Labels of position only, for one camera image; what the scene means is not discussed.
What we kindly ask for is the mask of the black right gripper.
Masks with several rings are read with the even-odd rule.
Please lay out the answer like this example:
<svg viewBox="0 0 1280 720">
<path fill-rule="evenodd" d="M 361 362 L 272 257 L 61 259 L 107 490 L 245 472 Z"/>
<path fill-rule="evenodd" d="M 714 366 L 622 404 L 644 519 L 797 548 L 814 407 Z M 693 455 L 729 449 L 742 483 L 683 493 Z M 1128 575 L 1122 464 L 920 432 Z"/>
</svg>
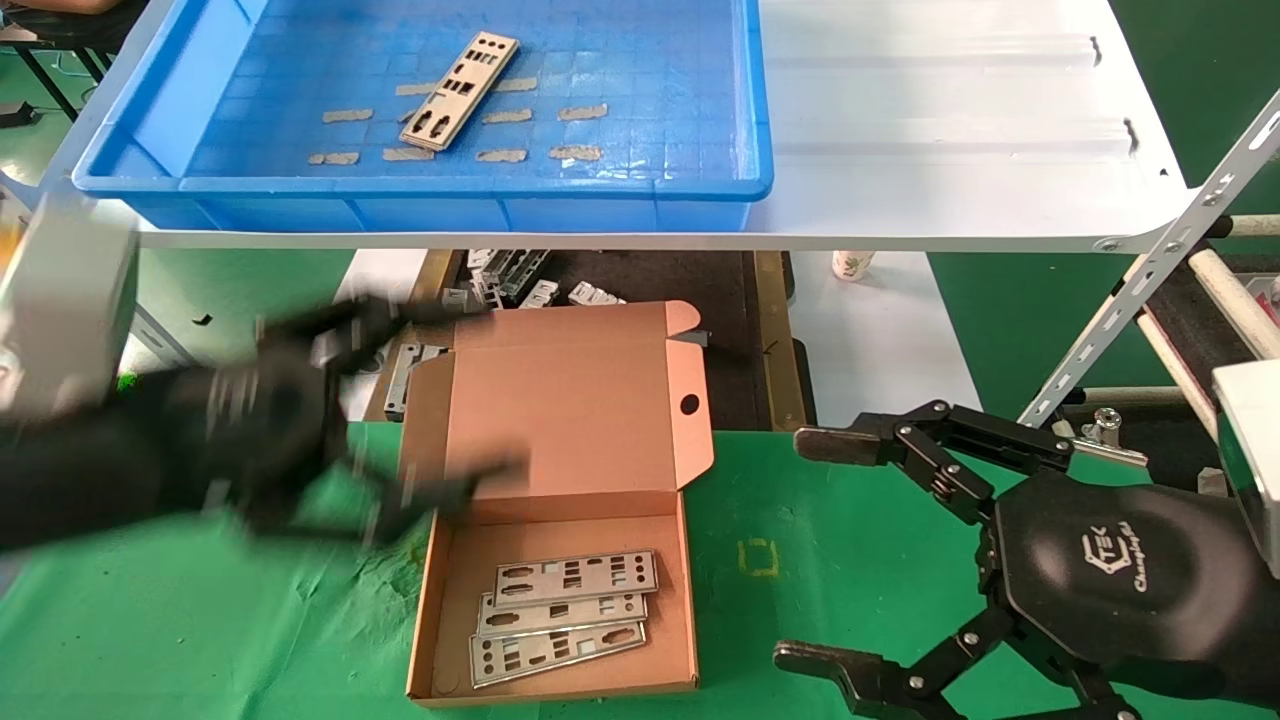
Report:
<svg viewBox="0 0 1280 720">
<path fill-rule="evenodd" d="M 1038 719 L 1140 717 L 1108 680 L 1183 700 L 1277 701 L 1277 580 L 1231 500 L 1075 480 L 1059 473 L 1068 439 L 942 400 L 803 427 L 795 451 L 897 468 L 957 520 L 992 519 L 995 597 L 1010 610 L 984 609 L 909 667 L 828 644 L 774 646 L 777 669 L 835 683 L 851 715 L 959 719 L 945 692 L 1005 642 L 1075 693 L 1076 706 Z M 996 500 L 960 454 L 1024 477 L 1055 471 Z"/>
</svg>

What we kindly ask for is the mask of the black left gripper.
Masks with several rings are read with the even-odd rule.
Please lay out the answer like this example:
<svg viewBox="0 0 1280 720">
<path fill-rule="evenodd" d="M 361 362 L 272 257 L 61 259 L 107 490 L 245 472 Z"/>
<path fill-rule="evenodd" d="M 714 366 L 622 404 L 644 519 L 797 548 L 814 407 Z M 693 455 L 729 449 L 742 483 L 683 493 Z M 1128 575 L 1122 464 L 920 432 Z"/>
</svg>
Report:
<svg viewBox="0 0 1280 720">
<path fill-rule="evenodd" d="M 380 546 L 433 512 L 466 510 L 479 486 L 524 471 L 497 452 L 426 480 L 335 462 L 372 492 L 355 525 L 300 521 L 306 488 L 343 452 L 340 382 L 411 327 L 489 322 L 494 311 L 442 296 L 361 293 L 269 322 L 257 356 L 141 375 L 96 404 L 45 418 L 3 416 L 1 544 L 31 550 L 202 512 L 214 500 L 274 541 Z"/>
</svg>

